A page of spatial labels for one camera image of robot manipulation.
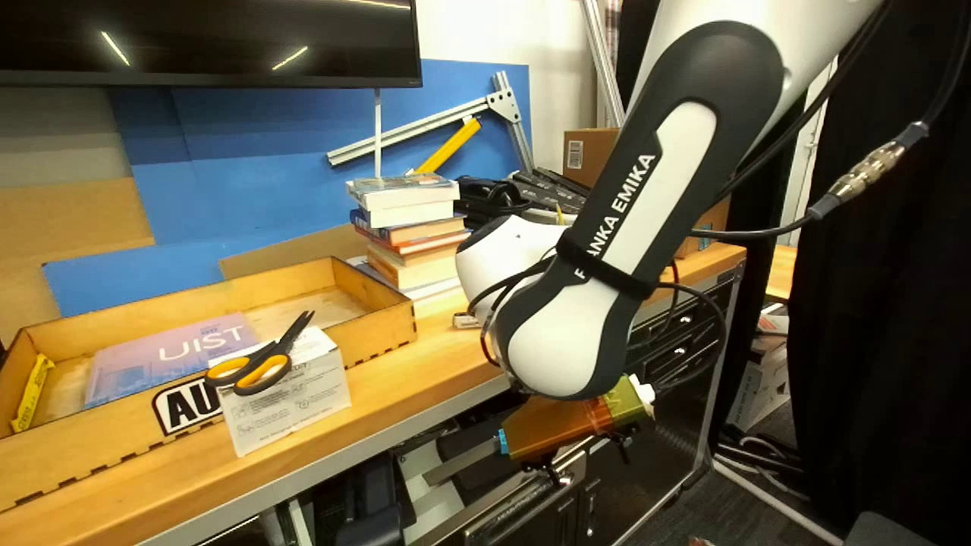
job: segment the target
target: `television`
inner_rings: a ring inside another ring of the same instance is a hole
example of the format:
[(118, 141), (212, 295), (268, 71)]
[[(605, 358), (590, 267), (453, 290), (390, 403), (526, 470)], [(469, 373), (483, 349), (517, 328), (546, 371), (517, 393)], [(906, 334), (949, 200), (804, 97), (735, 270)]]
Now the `television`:
[(0, 0), (0, 86), (420, 86), (416, 0)]

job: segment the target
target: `cardboard tray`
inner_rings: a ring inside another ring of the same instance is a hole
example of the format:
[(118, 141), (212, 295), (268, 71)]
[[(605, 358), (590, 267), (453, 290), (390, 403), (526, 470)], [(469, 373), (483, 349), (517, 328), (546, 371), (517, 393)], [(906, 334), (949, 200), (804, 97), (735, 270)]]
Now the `cardboard tray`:
[(261, 313), (261, 320), (268, 320), (268, 313), (289, 315), (292, 306), (305, 306), (305, 300), (314, 300), (324, 315), (334, 310), (334, 326), (324, 326), (324, 330), (339, 347), (346, 367), (368, 364), (416, 341), (410, 300), (337, 257), (17, 330), (0, 371), (0, 465), (7, 468), (0, 479), (0, 511), (12, 511), (205, 427), (188, 427), (173, 436), (160, 432), (152, 402), (156, 391), (177, 384), (171, 382), (12, 433), (8, 423), (16, 420), (35, 355), (58, 360), (38, 402), (38, 417), (49, 417), (51, 402), (58, 402), (58, 382), (70, 384), (74, 377), (85, 377), (96, 349), (226, 313)]

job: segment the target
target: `metal frame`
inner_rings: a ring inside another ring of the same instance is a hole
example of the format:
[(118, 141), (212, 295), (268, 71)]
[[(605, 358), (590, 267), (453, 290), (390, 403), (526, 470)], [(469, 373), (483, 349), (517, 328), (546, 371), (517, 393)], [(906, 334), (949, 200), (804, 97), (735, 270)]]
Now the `metal frame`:
[(619, 99), (619, 86), (612, 75), (612, 60), (605, 53), (605, 36), (602, 36), (602, 13), (599, 0), (583, 0), (583, 16), (584, 16), (584, 43), (587, 55), (598, 71), (598, 88), (599, 88), (599, 102), (605, 108), (609, 128), (624, 126), (624, 102)]
[(730, 468), (725, 468), (722, 461), (709, 461), (709, 468), (725, 477), (729, 482), (741, 486), (742, 493), (755, 494), (762, 503), (774, 508), (776, 513), (783, 513), (784, 519), (798, 523), (804, 531), (815, 533), (822, 543), (843, 543), (841, 538), (835, 538), (832, 531), (825, 531), (822, 525), (815, 525), (814, 519), (808, 519), (804, 513), (793, 511), (790, 503), (776, 502), (774, 494), (767, 494), (764, 490), (758, 490), (755, 482), (749, 482), (746, 477), (735, 474)]
[[(530, 145), (528, 145), (528, 138), (523, 130), (523, 111), (517, 111), (517, 102), (516, 102), (516, 90), (510, 86), (510, 75), (500, 71), (492, 75), (492, 94), (484, 97), (476, 97), (476, 99), (466, 99), (466, 102), (457, 102), (453, 108), (444, 108), (444, 111), (435, 111), (435, 114), (424, 114), (424, 119), (416, 119), (410, 126), (399, 126), (395, 130), (385, 130), (378, 138), (382, 145), (396, 145), (404, 141), (412, 141), (412, 138), (420, 138), (428, 130), (437, 130), (437, 128), (445, 128), (445, 126), (457, 126), (469, 114), (478, 114), (478, 111), (493, 111), (507, 120), (507, 130), (510, 130), (510, 141), (516, 145), (516, 156), (517, 156), (517, 163), (526, 174), (534, 171), (534, 156), (530, 156)], [(329, 168), (339, 168), (339, 163), (350, 163), (356, 158), (365, 158), (377, 149), (377, 141), (357, 141), (357, 144), (350, 144), (350, 145), (339, 145), (339, 149), (329, 149), (328, 151), (328, 160)]]
[[(729, 270), (725, 277), (690, 282), (690, 289), (699, 289), (699, 290), (715, 290), (715, 289), (730, 285), (729, 289), (729, 302), (725, 302), (725, 328), (730, 328), (730, 320), (735, 320), (741, 270), (742, 270), (742, 264)], [(658, 315), (658, 313), (667, 310), (667, 302), (651, 302), (650, 310), (651, 310), (651, 315)], [(699, 423), (699, 439), (685, 451), (685, 458), (690, 458), (690, 461), (685, 461), (685, 474), (675, 477), (669, 482), (669, 490), (664, 486), (660, 497), (651, 502), (651, 508), (637, 523), (630, 523), (630, 528), (615, 543), (624, 543), (650, 516), (654, 516), (660, 508), (667, 508), (669, 497), (685, 493), (688, 482), (699, 479), (701, 470), (707, 470), (707, 461), (709, 461), (707, 432), (714, 424), (714, 408), (715, 408), (715, 393), (718, 393), (722, 364), (725, 364), (725, 347), (718, 349), (715, 364), (709, 371), (709, 379), (704, 384), (704, 410), (701, 410), (701, 423)], [(530, 474), (530, 470), (511, 474), (510, 479), (493, 486), (489, 494), (483, 494), (478, 502), (474, 502), (469, 508), (465, 508), (461, 513), (456, 513), (444, 525), (437, 525), (428, 533), (416, 538), (416, 546), (419, 543), (420, 546), (449, 543), (456, 538), (461, 538), (466, 543), (478, 543), (478, 533), (492, 531), (492, 523), (493, 523), (498, 513), (503, 513), (503, 516), (541, 513), (544, 508), (550, 508), (550, 503), (560, 502), (564, 494), (571, 494), (574, 486), (578, 486), (584, 479), (587, 451), (598, 451), (602, 447), (605, 447), (605, 439), (583, 439), (564, 458), (558, 458), (551, 468), (556, 468), (556, 477), (558, 477), (560, 490), (551, 490), (546, 474)]]
[(241, 519), (252, 519), (252, 516), (259, 516), (289, 497), (297, 497), (300, 493), (305, 493), (305, 490), (312, 490), (312, 486), (318, 486), (318, 482), (324, 482), (324, 479), (329, 479), (329, 477), (337, 477), (337, 474), (342, 474), (342, 470), (350, 470), (350, 468), (356, 468), (356, 465), (362, 465), (362, 461), (483, 403), (483, 402), (498, 399), (507, 387), (510, 387), (510, 379), (493, 377), (469, 391), (461, 391), (461, 393), (456, 393), (424, 413), (416, 413), (416, 417), (396, 423), (395, 427), (377, 432), (373, 436), (350, 444), (350, 447), (342, 447), (342, 450), (337, 450), (305, 468), (297, 468), (274, 482), (263, 482), (261, 490), (252, 490), (241, 497), (233, 497), (233, 502), (226, 502), (209, 513), (199, 513), (177, 528), (165, 528), (162, 533), (153, 533), (145, 543), (152, 543), (152, 546), (199, 543), (199, 540), (205, 540), (205, 538), (212, 538)]

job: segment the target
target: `stack of books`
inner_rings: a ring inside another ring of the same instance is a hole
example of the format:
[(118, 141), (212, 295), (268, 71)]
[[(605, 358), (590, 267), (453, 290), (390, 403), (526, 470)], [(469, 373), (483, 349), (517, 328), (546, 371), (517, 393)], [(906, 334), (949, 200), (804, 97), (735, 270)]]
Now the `stack of books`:
[(377, 277), (412, 300), (457, 289), (456, 249), (466, 241), (456, 215), (457, 184), (444, 177), (351, 180), (351, 225), (368, 241)]

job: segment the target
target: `white box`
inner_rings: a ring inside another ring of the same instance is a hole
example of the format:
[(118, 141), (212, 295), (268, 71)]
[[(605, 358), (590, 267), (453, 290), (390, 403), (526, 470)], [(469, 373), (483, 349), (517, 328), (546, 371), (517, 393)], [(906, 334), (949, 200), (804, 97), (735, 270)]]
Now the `white box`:
[(305, 328), (292, 358), (295, 367), (268, 391), (238, 399), (229, 384), (218, 387), (238, 458), (351, 403), (339, 349), (324, 330)]
[(778, 410), (784, 402), (790, 402), (790, 360), (783, 347), (783, 349), (774, 349), (767, 358), (746, 364), (735, 403), (729, 410), (729, 423), (737, 432), (751, 432), (762, 420)]

